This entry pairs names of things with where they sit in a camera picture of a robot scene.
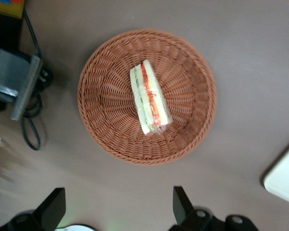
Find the wicker basket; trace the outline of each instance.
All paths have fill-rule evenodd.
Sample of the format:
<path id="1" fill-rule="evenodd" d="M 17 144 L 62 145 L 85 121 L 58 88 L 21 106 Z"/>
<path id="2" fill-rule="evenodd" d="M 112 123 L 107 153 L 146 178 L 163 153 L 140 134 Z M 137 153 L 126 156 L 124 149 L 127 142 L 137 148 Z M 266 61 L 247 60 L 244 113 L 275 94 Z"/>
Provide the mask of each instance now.
<path id="1" fill-rule="evenodd" d="M 130 84 L 130 69 L 148 59 L 173 123 L 161 135 L 142 132 Z M 101 45 L 80 76 L 79 111 L 87 130 L 106 151 L 140 165 L 181 158 L 208 133 L 216 111 L 212 72 L 195 48 L 177 36 L 152 30 L 119 34 Z"/>

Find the wrapped sandwich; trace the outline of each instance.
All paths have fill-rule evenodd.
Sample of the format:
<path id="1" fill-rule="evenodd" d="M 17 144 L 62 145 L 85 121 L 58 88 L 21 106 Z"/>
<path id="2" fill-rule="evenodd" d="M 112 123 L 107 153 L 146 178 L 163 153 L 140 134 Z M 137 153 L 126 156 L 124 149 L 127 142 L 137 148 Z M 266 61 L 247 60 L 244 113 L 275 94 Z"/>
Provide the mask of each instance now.
<path id="1" fill-rule="evenodd" d="M 162 133 L 172 116 L 150 62 L 146 59 L 130 70 L 131 88 L 144 134 Z"/>

